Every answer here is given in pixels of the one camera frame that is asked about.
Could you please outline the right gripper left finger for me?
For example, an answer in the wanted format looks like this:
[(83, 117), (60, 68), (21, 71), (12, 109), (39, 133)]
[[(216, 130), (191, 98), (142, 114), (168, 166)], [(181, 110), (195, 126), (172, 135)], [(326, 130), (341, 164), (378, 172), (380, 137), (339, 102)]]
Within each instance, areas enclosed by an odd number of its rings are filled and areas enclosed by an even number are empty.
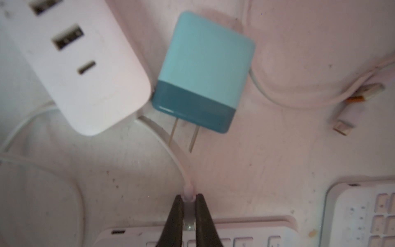
[(184, 201), (181, 195), (177, 195), (156, 246), (181, 247), (183, 244), (183, 220)]

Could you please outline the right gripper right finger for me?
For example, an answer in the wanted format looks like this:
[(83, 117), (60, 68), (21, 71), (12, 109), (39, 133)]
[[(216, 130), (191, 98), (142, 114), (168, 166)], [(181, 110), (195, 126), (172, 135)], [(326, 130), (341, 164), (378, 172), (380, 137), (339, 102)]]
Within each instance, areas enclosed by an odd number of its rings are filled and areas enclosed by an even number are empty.
[(195, 200), (195, 236), (197, 247), (223, 247), (204, 196)]

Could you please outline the teal usb charger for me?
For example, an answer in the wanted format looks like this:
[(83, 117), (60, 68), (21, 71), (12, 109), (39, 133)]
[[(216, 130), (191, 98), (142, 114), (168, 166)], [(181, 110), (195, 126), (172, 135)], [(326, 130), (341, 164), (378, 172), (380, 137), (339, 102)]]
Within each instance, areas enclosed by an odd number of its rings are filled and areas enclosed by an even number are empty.
[(255, 49), (247, 36), (194, 12), (182, 12), (158, 75), (153, 108), (227, 133)]

